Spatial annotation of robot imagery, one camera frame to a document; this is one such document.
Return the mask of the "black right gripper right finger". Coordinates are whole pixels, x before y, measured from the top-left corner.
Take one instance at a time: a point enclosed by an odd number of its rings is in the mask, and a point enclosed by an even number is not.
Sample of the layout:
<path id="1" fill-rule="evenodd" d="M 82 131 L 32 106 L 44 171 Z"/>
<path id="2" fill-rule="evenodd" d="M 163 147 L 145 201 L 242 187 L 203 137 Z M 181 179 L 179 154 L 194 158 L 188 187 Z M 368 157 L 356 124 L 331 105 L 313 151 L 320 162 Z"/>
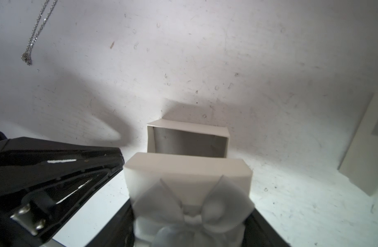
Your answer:
<path id="1" fill-rule="evenodd" d="M 257 209 L 245 220 L 242 247 L 289 247 Z"/>

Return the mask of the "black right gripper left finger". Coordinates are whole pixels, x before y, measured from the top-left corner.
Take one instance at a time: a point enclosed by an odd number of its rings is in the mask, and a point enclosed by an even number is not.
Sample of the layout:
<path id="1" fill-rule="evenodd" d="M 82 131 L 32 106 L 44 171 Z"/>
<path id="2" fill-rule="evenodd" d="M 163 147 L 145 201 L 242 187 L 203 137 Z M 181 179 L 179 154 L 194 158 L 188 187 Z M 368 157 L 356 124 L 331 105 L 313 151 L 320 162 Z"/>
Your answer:
<path id="1" fill-rule="evenodd" d="M 128 200 L 86 247 L 133 247 L 134 214 Z"/>

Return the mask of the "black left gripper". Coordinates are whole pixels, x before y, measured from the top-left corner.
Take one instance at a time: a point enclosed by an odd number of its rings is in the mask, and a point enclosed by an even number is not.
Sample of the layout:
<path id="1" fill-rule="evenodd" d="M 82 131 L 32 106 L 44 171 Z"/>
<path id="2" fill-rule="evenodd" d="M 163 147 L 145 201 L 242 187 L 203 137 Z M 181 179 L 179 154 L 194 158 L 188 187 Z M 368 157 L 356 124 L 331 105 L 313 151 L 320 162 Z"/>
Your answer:
<path id="1" fill-rule="evenodd" d="M 0 131 L 0 247 L 53 245 L 47 212 L 28 199 L 31 187 L 104 168 L 115 172 L 123 164 L 119 148 L 9 139 Z"/>

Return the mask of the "white gift box with bow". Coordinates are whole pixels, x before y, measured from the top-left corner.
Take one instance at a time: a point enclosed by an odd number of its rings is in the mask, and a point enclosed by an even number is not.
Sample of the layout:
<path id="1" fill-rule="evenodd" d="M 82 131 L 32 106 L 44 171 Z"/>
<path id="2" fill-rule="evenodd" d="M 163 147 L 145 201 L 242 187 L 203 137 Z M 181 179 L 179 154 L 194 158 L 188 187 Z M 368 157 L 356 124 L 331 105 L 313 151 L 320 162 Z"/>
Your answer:
<path id="1" fill-rule="evenodd" d="M 253 172 L 241 159 L 136 153 L 124 166 L 137 247 L 239 247 Z"/>

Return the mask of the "white jewelry box lid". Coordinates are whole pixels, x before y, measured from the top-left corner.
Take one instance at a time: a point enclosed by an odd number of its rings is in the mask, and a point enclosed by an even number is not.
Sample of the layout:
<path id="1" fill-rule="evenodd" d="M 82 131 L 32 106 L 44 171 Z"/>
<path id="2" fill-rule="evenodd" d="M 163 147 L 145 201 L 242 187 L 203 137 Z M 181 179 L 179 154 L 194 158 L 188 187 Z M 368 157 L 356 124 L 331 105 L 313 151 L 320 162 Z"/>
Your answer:
<path id="1" fill-rule="evenodd" d="M 339 172 L 367 195 L 378 198 L 378 93 L 369 102 Z"/>

